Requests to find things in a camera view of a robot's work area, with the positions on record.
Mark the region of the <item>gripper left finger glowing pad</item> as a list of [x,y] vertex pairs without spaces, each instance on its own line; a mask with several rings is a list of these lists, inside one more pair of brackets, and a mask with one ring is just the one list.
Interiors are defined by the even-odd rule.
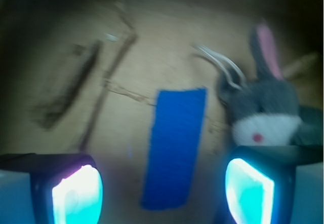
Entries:
[[102,202],[88,154],[1,155],[1,223],[98,223]]

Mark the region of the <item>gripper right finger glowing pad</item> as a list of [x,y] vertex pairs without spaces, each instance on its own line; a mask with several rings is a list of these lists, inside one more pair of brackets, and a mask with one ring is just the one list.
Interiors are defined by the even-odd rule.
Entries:
[[323,147],[239,146],[224,187],[235,223],[323,223]]

